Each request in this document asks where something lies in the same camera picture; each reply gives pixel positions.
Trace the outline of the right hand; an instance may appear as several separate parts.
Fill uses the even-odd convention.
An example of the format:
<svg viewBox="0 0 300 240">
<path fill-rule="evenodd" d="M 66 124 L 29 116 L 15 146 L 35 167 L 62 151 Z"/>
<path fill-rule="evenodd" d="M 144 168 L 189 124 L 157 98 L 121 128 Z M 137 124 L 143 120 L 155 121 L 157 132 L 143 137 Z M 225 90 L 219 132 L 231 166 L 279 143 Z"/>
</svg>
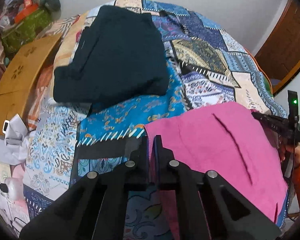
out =
<svg viewBox="0 0 300 240">
<path fill-rule="evenodd" d="M 294 167 L 300 166 L 300 143 L 297 146 L 291 146 L 281 142 L 279 146 L 280 161 L 283 162 L 289 153 L 294 155 Z"/>
</svg>

